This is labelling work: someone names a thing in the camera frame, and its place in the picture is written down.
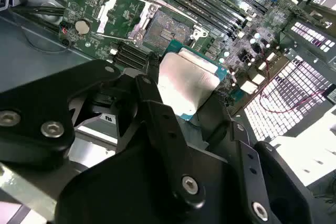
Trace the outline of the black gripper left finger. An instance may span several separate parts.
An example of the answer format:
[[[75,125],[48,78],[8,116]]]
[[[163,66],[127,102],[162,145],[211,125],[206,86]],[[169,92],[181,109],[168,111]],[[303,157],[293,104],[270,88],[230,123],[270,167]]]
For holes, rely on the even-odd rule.
[[[156,85],[148,75],[136,77],[148,77]],[[136,77],[92,60],[2,92],[1,160],[56,168],[68,156],[76,127],[107,112],[117,118],[121,152],[123,136],[138,112]]]

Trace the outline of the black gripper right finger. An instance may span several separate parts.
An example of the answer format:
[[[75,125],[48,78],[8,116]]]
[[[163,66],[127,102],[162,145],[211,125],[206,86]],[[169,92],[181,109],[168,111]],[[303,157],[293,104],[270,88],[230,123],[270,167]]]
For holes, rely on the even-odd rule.
[[[198,110],[208,150],[228,161],[249,223],[313,223],[312,195],[274,147],[252,144],[217,95]]]

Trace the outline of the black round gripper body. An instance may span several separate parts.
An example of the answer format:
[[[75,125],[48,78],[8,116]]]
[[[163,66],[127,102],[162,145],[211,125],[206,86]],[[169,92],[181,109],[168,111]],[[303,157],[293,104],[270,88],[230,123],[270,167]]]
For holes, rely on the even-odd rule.
[[[150,78],[133,87],[125,148],[65,187],[57,223],[247,223],[228,162],[186,143]]]

